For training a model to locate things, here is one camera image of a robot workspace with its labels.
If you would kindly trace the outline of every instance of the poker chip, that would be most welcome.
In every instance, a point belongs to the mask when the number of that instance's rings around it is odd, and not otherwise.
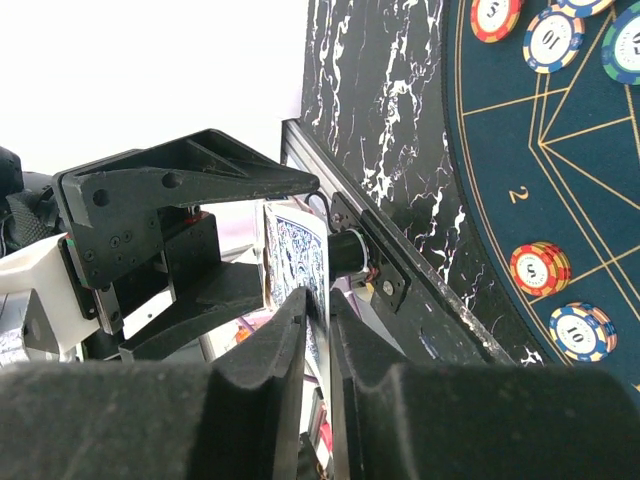
[[[569,284],[568,259],[561,258],[558,247],[531,243],[518,247],[511,255],[510,272],[516,285],[529,295],[553,295]]]
[[[602,42],[602,65],[612,79],[640,85],[640,2],[627,8],[609,27]]]
[[[521,0],[473,0],[473,34],[485,43],[502,40],[516,26],[521,8]]]
[[[558,0],[562,13],[569,17],[586,18],[597,15],[613,4],[614,0]]]
[[[600,308],[585,302],[574,302],[568,306],[579,307],[589,312],[593,317],[598,320],[600,325],[605,329],[605,335],[607,337],[607,352],[611,353],[618,346],[618,332],[616,327],[611,322],[611,319]]]
[[[609,355],[605,327],[582,306],[571,304],[554,310],[549,333],[567,357],[579,362],[599,362]]]
[[[537,73],[553,73],[576,58],[582,44],[584,20],[571,18],[559,5],[540,12],[527,27],[522,53]]]

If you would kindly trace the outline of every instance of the black marble surface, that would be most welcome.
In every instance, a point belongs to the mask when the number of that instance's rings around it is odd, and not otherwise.
[[[514,361],[541,364],[475,237],[442,107],[443,0],[310,0],[301,123]]]

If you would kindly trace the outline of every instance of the screw hole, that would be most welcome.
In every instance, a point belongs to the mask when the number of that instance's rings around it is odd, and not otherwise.
[[[182,185],[182,177],[173,172],[167,173],[162,177],[162,186],[164,188],[176,188]]]
[[[96,207],[106,207],[109,205],[109,192],[102,188],[96,190],[93,194],[93,203]]]

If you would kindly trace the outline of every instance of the white wall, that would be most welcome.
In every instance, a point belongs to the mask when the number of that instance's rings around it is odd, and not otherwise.
[[[278,158],[305,0],[0,0],[0,145],[55,173],[218,128]]]

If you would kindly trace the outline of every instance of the screw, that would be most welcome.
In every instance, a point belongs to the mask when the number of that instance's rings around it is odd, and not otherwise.
[[[382,284],[382,291],[389,296],[393,295],[393,284],[389,280],[385,280]]]

